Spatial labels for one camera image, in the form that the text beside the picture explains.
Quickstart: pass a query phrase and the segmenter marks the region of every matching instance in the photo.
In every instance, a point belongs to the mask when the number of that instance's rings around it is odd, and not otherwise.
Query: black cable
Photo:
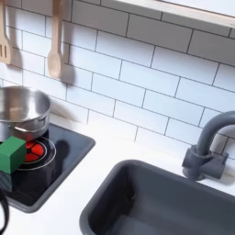
[[[9,221],[9,206],[7,203],[7,199],[6,196],[4,195],[4,193],[0,190],[0,203],[3,206],[3,210],[4,210],[4,214],[5,214],[5,225],[3,226],[2,229],[0,229],[0,235],[2,235],[4,233],[4,231],[6,230],[8,221]]]

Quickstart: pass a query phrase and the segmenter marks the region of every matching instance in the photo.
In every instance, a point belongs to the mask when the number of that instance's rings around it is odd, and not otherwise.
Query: white subway tile
[[[103,134],[118,136],[132,141],[135,140],[137,127],[112,117],[90,111],[88,124],[100,130]]]
[[[191,28],[176,26],[145,17],[129,16],[128,37],[132,39],[186,52],[191,34]]]
[[[184,78],[179,83],[176,97],[220,112],[235,109],[235,103],[228,102],[235,99],[234,93]]]
[[[133,4],[127,4],[124,2],[119,2],[114,0],[102,0],[102,6],[107,6],[110,8],[114,8],[116,10],[126,11],[136,15],[155,18],[155,19],[160,19],[162,15],[161,11],[156,11],[147,7],[145,8],[142,6],[136,6]]]
[[[44,74],[44,58],[39,55],[13,49],[12,64],[34,73]]]
[[[224,153],[225,152],[229,154],[229,157],[231,159],[235,160],[235,140],[234,139],[229,138],[226,144],[226,147],[224,149]]]
[[[228,27],[211,24],[206,21],[200,21],[200,20],[189,18],[189,17],[181,17],[178,15],[173,15],[169,13],[163,13],[162,21],[174,23],[176,25],[186,26],[189,28],[195,28],[195,29],[199,29],[202,31],[226,36],[226,37],[229,35],[229,32],[230,32],[230,28]]]
[[[83,2],[100,5],[101,0],[83,0]]]
[[[6,27],[6,35],[14,48],[22,49],[22,32],[21,30]]]
[[[195,30],[188,53],[212,61],[235,65],[235,40]]]
[[[7,86],[20,86],[20,84],[14,84],[14,83],[11,83],[11,82],[8,82],[6,80],[3,80],[3,87],[7,87]]]
[[[70,64],[105,76],[119,77],[121,60],[71,46]]]
[[[45,65],[46,65],[45,75],[47,77],[50,77],[47,60],[45,61]],[[64,64],[63,73],[60,80],[64,83],[72,84],[90,90],[92,85],[92,73],[86,70],[72,67],[71,65],[68,64]]]
[[[144,89],[98,74],[93,76],[92,90],[134,106],[141,106],[144,97]]]
[[[136,142],[180,159],[185,157],[187,149],[191,147],[190,144],[141,128],[138,129]]]
[[[189,144],[197,144],[201,132],[201,128],[170,119],[165,135]],[[214,138],[210,149],[218,154],[221,154],[226,141],[227,137],[218,134]]]
[[[78,26],[70,22],[62,22],[62,41],[74,46],[95,49],[97,30]],[[51,18],[47,17],[46,36],[51,38]]]
[[[23,32],[23,50],[48,57],[51,49],[51,39]],[[62,43],[62,55],[64,62],[69,62],[69,45]]]
[[[115,101],[111,98],[68,85],[67,100],[79,106],[112,116]]]
[[[213,117],[219,115],[220,113],[218,111],[214,111],[208,108],[205,108],[205,111],[203,113],[202,119],[200,121],[200,125],[199,127],[203,128],[210,119],[212,119]]]
[[[65,99],[66,96],[66,84],[28,71],[23,71],[23,85],[60,99]]]
[[[122,62],[120,80],[174,96],[179,77],[130,62]]]
[[[220,113],[217,111],[206,108],[203,113],[203,117],[201,119],[201,122],[200,122],[200,127],[203,128],[208,123],[208,121],[210,119],[212,119],[213,117],[215,117],[219,114]],[[218,133],[235,138],[235,125],[227,126],[223,129],[221,129]]]
[[[235,68],[220,64],[214,85],[235,92]]]
[[[73,1],[74,23],[125,36],[128,20],[128,13]]]
[[[86,124],[88,117],[88,109],[76,106],[61,99],[50,98],[52,102],[51,113]]]
[[[150,44],[98,32],[96,51],[120,59],[151,66],[154,47]]]
[[[45,17],[8,6],[6,8],[6,25],[27,32],[45,35]]]
[[[198,125],[203,112],[203,107],[201,106],[151,91],[146,92],[143,107],[194,125]]]
[[[22,0],[22,8],[49,17],[52,16],[52,0]],[[71,13],[72,0],[65,0],[63,8],[63,19],[70,21]]]
[[[152,68],[212,84],[218,64],[180,52],[155,48]]]
[[[14,84],[22,84],[22,70],[11,65],[0,63],[0,78]]]
[[[165,116],[119,101],[116,102],[114,117],[162,134],[165,132],[168,122],[168,118]]]
[[[21,8],[20,0],[6,0],[6,5]]]

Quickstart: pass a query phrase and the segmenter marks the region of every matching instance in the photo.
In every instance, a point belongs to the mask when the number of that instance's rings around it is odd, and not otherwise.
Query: white wall
[[[235,30],[111,0],[66,0],[65,71],[47,68],[51,0],[8,0],[12,66],[2,85],[35,87],[53,112],[183,158],[216,114],[235,109]],[[235,160],[235,131],[212,151]]]

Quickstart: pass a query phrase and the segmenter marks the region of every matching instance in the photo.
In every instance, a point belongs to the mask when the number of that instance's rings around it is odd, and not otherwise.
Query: sink basin
[[[124,161],[88,203],[80,227],[84,235],[234,235],[235,197]]]

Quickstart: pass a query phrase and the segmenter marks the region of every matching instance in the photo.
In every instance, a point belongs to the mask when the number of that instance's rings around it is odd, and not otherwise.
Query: wooden utensil
[[[63,60],[61,44],[63,4],[63,0],[53,0],[52,41],[48,56],[48,69],[50,76],[53,78],[60,78],[62,76]]]
[[[12,45],[6,35],[5,0],[0,0],[0,62],[9,64],[12,59]]]

